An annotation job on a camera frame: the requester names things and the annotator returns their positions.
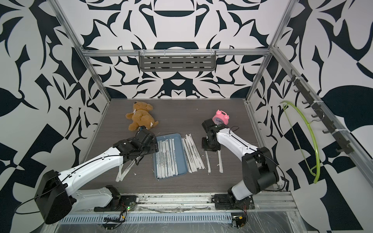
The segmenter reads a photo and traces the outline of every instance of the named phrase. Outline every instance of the teddy bear ear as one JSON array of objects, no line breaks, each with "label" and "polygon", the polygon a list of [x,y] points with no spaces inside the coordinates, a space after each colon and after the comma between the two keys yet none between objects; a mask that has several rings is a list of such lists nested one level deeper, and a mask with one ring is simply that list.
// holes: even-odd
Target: teddy bear ear
[{"label": "teddy bear ear", "polygon": [[148,111],[151,111],[151,110],[153,110],[153,106],[152,106],[151,104],[147,104],[147,105],[146,105],[146,109],[147,109]]}]

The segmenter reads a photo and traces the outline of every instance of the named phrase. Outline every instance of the teddy bear leg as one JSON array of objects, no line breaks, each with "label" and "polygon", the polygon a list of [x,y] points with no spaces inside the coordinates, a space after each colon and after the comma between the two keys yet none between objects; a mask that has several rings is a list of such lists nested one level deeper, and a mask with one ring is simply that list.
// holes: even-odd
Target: teddy bear leg
[{"label": "teddy bear leg", "polygon": [[132,116],[134,115],[134,113],[127,113],[126,114],[126,118],[128,119],[128,120],[130,120],[130,119],[132,119]]},{"label": "teddy bear leg", "polygon": [[159,121],[154,122],[154,124],[151,127],[156,127],[158,125]]},{"label": "teddy bear leg", "polygon": [[137,122],[132,122],[132,124],[128,126],[128,130],[130,131],[135,131],[137,128],[139,128],[139,124]]}]

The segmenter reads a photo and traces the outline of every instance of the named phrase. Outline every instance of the pink alarm clock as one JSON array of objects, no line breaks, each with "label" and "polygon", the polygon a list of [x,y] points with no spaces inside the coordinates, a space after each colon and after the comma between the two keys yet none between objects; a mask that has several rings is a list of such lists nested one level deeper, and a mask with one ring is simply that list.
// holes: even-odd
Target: pink alarm clock
[{"label": "pink alarm clock", "polygon": [[215,124],[220,125],[220,124],[228,124],[228,119],[229,116],[226,112],[217,110],[216,115],[212,118]]}]

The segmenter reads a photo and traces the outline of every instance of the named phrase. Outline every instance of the wooden table surface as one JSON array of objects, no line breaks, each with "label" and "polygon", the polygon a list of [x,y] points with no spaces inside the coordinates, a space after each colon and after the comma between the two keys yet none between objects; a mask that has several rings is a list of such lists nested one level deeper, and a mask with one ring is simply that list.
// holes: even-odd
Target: wooden table surface
[{"label": "wooden table surface", "polygon": [[[128,125],[132,123],[132,120],[125,117],[126,113],[132,112],[135,101],[112,99],[87,160],[104,152],[117,141],[135,136],[135,132],[128,130]],[[115,182],[118,173],[116,167],[88,182],[82,189],[98,189],[113,185],[120,193],[226,192],[242,180],[241,161],[226,147],[222,146],[221,150],[224,173],[219,173],[217,152],[208,152],[211,173],[207,172],[206,158],[202,156],[204,151],[201,148],[201,138],[206,137],[201,124],[204,120],[212,118],[218,109],[228,113],[230,128],[239,126],[235,132],[238,136],[258,146],[242,99],[151,99],[143,101],[153,105],[154,109],[150,111],[150,114],[159,121],[159,125],[151,131],[156,136],[179,133],[185,137],[185,134],[191,133],[206,169],[157,180],[153,172],[153,155],[146,155],[139,166],[135,165],[123,181]],[[123,171],[128,164],[129,162],[124,164]]]}]

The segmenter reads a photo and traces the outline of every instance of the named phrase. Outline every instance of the vented metal panel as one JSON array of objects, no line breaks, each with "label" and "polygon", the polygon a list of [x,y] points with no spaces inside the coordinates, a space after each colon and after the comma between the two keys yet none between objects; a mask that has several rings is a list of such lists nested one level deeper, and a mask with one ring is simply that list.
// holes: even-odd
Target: vented metal panel
[{"label": "vented metal panel", "polygon": [[[92,224],[104,223],[104,217],[119,220],[119,214],[69,214],[60,221],[60,224]],[[127,215],[125,223],[230,223],[230,212],[213,213],[155,213]]]},{"label": "vented metal panel", "polygon": [[216,55],[209,56],[139,56],[140,69],[144,72],[155,71],[213,71],[216,67]]}]

